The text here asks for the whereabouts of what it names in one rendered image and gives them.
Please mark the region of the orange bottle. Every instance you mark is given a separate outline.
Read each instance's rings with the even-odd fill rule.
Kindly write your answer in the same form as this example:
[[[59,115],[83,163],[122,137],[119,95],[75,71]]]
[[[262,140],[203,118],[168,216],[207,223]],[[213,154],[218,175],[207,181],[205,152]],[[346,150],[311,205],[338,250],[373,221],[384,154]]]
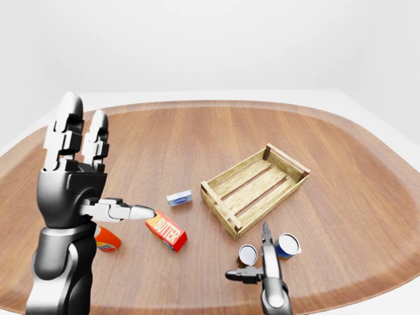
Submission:
[[[94,233],[96,246],[103,252],[113,252],[119,249],[121,240],[108,229],[97,225]]]

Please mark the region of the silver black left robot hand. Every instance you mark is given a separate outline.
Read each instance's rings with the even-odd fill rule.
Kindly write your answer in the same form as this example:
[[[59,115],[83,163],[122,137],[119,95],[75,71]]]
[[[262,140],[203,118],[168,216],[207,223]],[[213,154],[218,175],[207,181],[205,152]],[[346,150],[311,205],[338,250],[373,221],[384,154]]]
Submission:
[[[89,220],[119,222],[155,217],[156,211],[101,197],[107,174],[108,117],[97,110],[88,133],[83,132],[83,102],[64,95],[44,142],[45,164],[37,183],[37,204],[50,228],[73,228]]]

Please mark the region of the blue tin can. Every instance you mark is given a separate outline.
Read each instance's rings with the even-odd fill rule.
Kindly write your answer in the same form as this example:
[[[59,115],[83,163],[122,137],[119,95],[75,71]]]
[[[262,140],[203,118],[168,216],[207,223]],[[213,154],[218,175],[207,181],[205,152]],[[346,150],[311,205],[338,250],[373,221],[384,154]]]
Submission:
[[[276,240],[274,247],[277,256],[285,260],[290,259],[302,251],[298,239],[289,233],[281,234]]]

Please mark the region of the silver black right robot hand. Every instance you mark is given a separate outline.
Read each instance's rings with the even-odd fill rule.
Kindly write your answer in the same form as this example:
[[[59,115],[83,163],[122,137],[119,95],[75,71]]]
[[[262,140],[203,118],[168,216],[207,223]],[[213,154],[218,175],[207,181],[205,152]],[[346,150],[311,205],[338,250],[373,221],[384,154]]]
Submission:
[[[266,222],[263,224],[262,233],[262,261],[262,268],[255,268],[254,266],[237,268],[227,271],[225,276],[229,280],[240,281],[245,284],[257,284],[266,278],[282,279],[272,234]]]

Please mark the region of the red butter box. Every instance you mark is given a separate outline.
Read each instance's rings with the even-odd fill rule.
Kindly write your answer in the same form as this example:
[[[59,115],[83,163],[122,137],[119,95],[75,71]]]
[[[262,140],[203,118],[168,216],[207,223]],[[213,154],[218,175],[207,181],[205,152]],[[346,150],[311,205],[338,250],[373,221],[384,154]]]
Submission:
[[[145,224],[155,236],[175,252],[179,252],[188,239],[185,230],[159,210],[156,211],[156,216],[147,219]]]

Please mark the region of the red green tin can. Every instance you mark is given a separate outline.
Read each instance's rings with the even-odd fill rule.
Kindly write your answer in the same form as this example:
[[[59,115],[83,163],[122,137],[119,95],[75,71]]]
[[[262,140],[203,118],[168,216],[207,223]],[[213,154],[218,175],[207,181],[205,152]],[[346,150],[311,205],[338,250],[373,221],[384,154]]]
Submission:
[[[258,259],[258,252],[251,244],[240,247],[236,262],[240,268],[254,266]]]

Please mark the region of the wooden slat tray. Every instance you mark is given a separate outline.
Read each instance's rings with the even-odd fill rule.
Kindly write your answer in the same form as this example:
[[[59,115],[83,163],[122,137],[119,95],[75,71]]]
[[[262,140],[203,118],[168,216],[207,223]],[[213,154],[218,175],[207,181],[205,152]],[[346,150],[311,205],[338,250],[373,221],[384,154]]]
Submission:
[[[237,240],[298,189],[310,170],[272,144],[200,185],[201,198]]]

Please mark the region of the small blue white box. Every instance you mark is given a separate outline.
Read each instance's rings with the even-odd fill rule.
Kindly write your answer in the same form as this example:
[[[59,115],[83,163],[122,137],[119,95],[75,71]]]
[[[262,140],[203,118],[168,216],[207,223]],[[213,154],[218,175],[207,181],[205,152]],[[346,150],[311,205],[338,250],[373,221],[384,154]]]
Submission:
[[[192,201],[192,191],[186,190],[167,196],[167,202],[170,207]]]

